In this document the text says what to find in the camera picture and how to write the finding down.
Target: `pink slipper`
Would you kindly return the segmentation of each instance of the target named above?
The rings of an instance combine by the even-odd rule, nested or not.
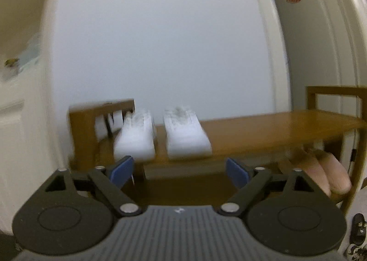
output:
[[[321,167],[326,173],[326,177],[333,193],[344,195],[352,187],[347,170],[331,153],[322,150],[314,150],[313,154],[318,159]]]
[[[327,196],[331,196],[329,181],[314,155],[296,148],[291,153],[291,160],[281,160],[278,167],[283,174],[289,174],[294,168],[302,169]]]

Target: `gray gripper base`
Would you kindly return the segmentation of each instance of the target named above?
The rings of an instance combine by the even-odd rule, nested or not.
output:
[[[149,206],[142,215],[120,219],[106,239],[84,252],[58,257],[23,251],[14,260],[341,261],[345,259],[336,251],[308,258],[278,253],[256,241],[240,219],[221,216],[211,206]]]

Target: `white shoe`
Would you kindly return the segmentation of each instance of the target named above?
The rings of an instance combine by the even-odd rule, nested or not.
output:
[[[209,156],[211,144],[194,111],[189,108],[166,110],[164,126],[167,132],[169,158]]]
[[[115,160],[126,155],[132,156],[135,161],[154,159],[154,138],[155,127],[150,112],[128,112],[114,144]]]

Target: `metal rivet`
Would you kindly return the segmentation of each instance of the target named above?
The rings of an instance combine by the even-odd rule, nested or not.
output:
[[[134,213],[139,210],[139,206],[134,203],[126,203],[120,206],[120,210],[125,213]]]
[[[239,211],[240,206],[236,203],[224,203],[221,206],[221,209],[225,212],[228,212],[228,213],[234,213],[234,212]]]

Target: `blue gripper pad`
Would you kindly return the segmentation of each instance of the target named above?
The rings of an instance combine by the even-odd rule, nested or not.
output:
[[[108,178],[120,189],[130,179],[133,172],[134,160],[131,156],[125,156],[109,172]]]
[[[251,179],[249,173],[231,158],[226,161],[226,173],[237,189],[243,188]]]

